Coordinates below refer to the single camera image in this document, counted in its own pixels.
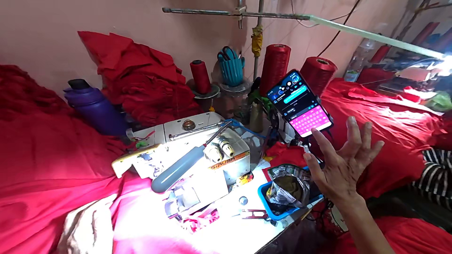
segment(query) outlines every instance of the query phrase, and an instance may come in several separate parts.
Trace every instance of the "pink keyboard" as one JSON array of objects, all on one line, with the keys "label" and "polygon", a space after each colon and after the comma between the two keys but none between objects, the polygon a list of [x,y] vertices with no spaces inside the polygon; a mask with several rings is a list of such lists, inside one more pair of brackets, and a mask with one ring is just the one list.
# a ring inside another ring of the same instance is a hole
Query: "pink keyboard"
[{"label": "pink keyboard", "polygon": [[290,121],[290,124],[295,128],[295,130],[300,134],[310,132],[312,128],[317,128],[321,130],[325,127],[322,125],[329,123],[330,120],[326,116],[325,112],[322,110],[321,106],[317,106],[310,111],[304,113],[303,115]]}]

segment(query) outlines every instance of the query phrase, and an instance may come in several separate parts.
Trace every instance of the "finger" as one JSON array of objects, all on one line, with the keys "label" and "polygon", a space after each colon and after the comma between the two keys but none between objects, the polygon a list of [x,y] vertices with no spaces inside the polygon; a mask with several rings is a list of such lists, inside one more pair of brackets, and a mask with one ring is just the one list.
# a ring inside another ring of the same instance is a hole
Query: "finger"
[{"label": "finger", "polygon": [[317,144],[319,144],[320,150],[325,156],[325,160],[332,159],[336,155],[336,150],[330,141],[317,129],[311,129],[312,135],[314,136]]},{"label": "finger", "polygon": [[308,165],[309,171],[311,172],[312,180],[314,180],[317,186],[325,185],[325,174],[320,168],[319,162],[317,161],[315,156],[313,156],[311,153],[305,153],[303,154],[303,157],[305,158],[306,164]]},{"label": "finger", "polygon": [[378,153],[380,153],[380,151],[384,145],[385,145],[385,142],[381,141],[381,140],[377,141],[373,145],[373,148],[370,150],[370,153],[369,153],[369,164],[373,161],[373,159],[375,159],[375,157],[378,155]]},{"label": "finger", "polygon": [[368,152],[372,141],[372,123],[366,122],[361,130],[361,151]]},{"label": "finger", "polygon": [[361,134],[355,117],[347,119],[347,142],[338,151],[341,157],[354,158],[358,150],[361,148]]}]

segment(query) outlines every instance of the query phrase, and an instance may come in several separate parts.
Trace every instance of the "smartphone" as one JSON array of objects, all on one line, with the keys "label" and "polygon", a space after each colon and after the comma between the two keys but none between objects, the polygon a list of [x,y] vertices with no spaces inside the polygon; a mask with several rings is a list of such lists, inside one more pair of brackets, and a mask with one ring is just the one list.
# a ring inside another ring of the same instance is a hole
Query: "smartphone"
[{"label": "smartphone", "polygon": [[314,127],[321,131],[333,126],[328,113],[297,70],[290,71],[267,93],[267,98],[301,137],[312,135]]}]

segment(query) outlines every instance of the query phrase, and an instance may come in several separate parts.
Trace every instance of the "fingernail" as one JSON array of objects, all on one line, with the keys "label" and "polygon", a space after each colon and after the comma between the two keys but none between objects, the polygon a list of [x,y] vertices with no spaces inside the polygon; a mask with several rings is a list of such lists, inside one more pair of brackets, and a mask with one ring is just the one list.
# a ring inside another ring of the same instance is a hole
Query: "fingernail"
[{"label": "fingernail", "polygon": [[310,160],[312,159],[312,155],[310,153],[305,153],[303,154],[303,157],[305,158],[305,160]]}]

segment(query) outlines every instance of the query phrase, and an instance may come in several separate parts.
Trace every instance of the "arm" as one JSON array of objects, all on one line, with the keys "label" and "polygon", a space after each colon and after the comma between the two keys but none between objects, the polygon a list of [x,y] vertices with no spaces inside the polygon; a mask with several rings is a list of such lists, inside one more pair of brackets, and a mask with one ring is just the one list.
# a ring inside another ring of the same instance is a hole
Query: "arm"
[{"label": "arm", "polygon": [[347,120],[347,142],[339,150],[316,129],[312,134],[325,156],[325,167],[320,169],[317,159],[304,155],[314,182],[320,191],[339,209],[359,253],[393,254],[381,230],[367,209],[364,198],[356,192],[356,182],[364,169],[380,152],[384,142],[371,148],[372,124],[367,122],[362,133],[354,117]]}]

